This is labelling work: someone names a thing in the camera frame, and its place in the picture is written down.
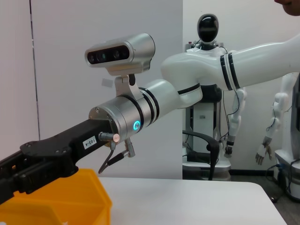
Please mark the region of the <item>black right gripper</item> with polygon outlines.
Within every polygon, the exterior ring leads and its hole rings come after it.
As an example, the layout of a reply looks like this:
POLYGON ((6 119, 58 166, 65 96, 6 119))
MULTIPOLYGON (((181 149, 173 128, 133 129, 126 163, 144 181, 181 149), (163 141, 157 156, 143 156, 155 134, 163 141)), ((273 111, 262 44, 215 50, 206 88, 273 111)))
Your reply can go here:
POLYGON ((21 151, 0 161, 0 203, 13 198, 15 192, 31 194, 58 178, 70 176, 81 158, 107 143, 100 141, 98 134, 111 131, 108 120, 88 119, 53 137, 21 145, 21 151))

